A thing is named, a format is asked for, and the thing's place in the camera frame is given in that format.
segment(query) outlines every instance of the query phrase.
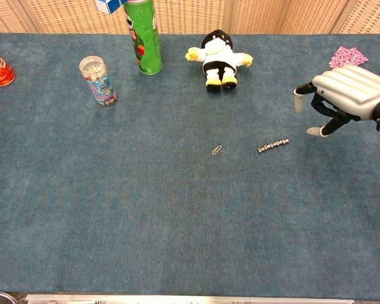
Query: pink patterned fabric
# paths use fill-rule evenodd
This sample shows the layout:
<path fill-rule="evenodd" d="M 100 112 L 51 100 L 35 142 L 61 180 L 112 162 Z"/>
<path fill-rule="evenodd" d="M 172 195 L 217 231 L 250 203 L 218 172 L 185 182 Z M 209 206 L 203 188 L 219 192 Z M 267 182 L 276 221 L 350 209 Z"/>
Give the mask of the pink patterned fabric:
<path fill-rule="evenodd" d="M 357 47 L 347 49 L 344 46 L 340 46 L 335 55 L 331 58 L 329 66 L 331 68 L 338 68 L 343 65 L 361 65 L 368 60 L 369 59 L 367 59 Z"/>

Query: blue carpet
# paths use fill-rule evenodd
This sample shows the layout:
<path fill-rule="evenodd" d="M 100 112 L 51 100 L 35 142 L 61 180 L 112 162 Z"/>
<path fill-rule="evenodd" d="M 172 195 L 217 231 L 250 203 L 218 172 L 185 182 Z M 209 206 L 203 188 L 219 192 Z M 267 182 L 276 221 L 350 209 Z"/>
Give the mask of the blue carpet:
<path fill-rule="evenodd" d="M 208 94 L 202 35 L 162 35 L 139 73 L 129 36 L 0 34 L 0 290 L 380 300 L 380 133 L 293 109 L 293 89 L 380 35 L 233 35 L 254 57 Z M 118 90 L 98 106 L 79 61 Z M 276 139 L 290 143 L 259 155 Z M 212 149 L 222 151 L 212 156 Z"/>

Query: robotic hand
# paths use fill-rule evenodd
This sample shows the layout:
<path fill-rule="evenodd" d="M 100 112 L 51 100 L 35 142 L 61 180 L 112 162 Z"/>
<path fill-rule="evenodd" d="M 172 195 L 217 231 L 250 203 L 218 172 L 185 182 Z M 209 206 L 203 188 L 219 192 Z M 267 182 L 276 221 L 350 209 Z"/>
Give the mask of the robotic hand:
<path fill-rule="evenodd" d="M 307 133 L 326 137 L 350 120 L 374 120 L 380 132 L 380 76 L 352 65 L 326 71 L 294 90 L 297 113 L 303 111 L 304 95 L 310 93 L 315 93 L 312 107 L 332 119 L 322 127 L 309 128 Z M 334 110 L 326 107 L 324 101 Z"/>

